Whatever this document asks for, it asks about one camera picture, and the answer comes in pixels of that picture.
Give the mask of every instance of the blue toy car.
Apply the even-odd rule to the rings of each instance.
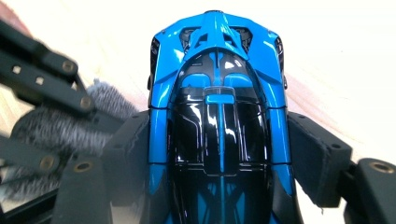
[[[211,10],[156,34],[150,59],[149,187],[168,174],[172,223],[277,223],[274,187],[299,214],[280,37]]]

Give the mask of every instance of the white background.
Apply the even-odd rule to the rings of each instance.
[[[151,38],[209,9],[275,31],[285,48],[289,110],[303,113],[353,146],[353,160],[396,163],[396,7],[390,0],[121,1],[7,0],[34,38],[76,60],[84,83],[99,77],[147,108]],[[29,107],[1,93],[1,132]],[[305,223],[343,223],[299,190]]]

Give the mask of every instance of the car body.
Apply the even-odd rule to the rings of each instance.
[[[149,185],[168,174],[169,220],[277,223],[274,186],[295,197],[279,35],[211,10],[156,34],[150,59]]]

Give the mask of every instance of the black mechanical arm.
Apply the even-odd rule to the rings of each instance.
[[[116,133],[115,146],[129,144],[128,136],[139,129],[136,124],[146,122],[147,113],[123,122],[97,109],[78,76],[75,62],[2,21],[0,45],[0,83],[10,87],[19,99],[34,106],[60,109],[78,119],[88,120],[93,129]],[[289,112],[289,130],[296,179],[314,204],[338,207],[340,198],[344,198],[347,202],[346,223],[396,223],[395,165],[376,159],[363,159],[357,164],[352,162],[350,146],[313,120],[297,113]],[[112,165],[116,166],[117,161],[111,158],[104,156],[101,161],[91,160],[105,165],[114,162]],[[3,135],[0,135],[0,159],[32,168],[40,174],[55,172],[60,164],[57,154]],[[98,195],[111,195],[112,192],[102,186],[105,178],[102,171],[89,169],[90,164],[87,160],[74,161],[74,171],[66,167],[64,175],[67,180],[60,189],[6,213],[0,209],[0,222],[72,223],[67,215],[73,211],[87,211],[86,215],[95,214],[96,217],[81,218],[90,221],[96,218],[98,222],[95,223],[107,223],[103,199]],[[69,190],[76,185],[79,190],[86,189],[84,192],[89,193],[78,195],[78,192]],[[79,201],[67,202],[70,198]],[[60,219],[53,215],[59,214],[60,209],[64,211],[63,222],[57,222]]]

